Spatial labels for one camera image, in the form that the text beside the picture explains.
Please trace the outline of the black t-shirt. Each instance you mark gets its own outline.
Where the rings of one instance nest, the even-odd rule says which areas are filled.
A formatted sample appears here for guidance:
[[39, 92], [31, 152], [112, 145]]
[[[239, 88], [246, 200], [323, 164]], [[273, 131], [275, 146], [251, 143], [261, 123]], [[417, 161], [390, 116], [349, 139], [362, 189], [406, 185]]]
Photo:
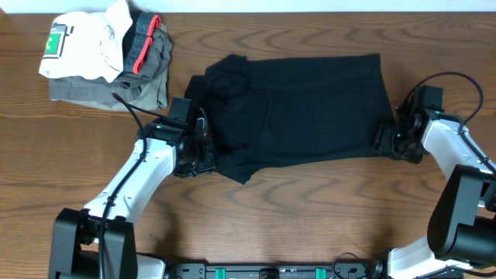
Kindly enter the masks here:
[[229, 55], [189, 82], [205, 110], [216, 170], [239, 183], [267, 167], [375, 157], [394, 116], [378, 54], [248, 60]]

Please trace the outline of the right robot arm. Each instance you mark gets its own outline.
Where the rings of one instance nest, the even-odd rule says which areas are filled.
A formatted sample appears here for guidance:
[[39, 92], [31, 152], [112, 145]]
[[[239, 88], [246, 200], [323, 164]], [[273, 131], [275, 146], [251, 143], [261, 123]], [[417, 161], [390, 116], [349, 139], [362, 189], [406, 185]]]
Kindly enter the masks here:
[[460, 117], [442, 109], [443, 90], [416, 86], [397, 108], [398, 122], [381, 125], [374, 151], [394, 160], [419, 163], [431, 155], [447, 179], [427, 233], [394, 248], [377, 262], [375, 277], [493, 277], [495, 165], [471, 138]]

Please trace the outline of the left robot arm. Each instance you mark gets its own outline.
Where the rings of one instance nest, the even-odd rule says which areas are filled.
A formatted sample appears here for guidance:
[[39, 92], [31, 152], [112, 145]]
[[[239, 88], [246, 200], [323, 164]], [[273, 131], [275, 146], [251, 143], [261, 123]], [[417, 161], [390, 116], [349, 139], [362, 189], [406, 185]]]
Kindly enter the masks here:
[[50, 278], [169, 278], [166, 260], [138, 253], [135, 226], [169, 176], [215, 168], [208, 119], [198, 104], [175, 98], [167, 115], [138, 125], [128, 160], [81, 210], [63, 209], [53, 224]]

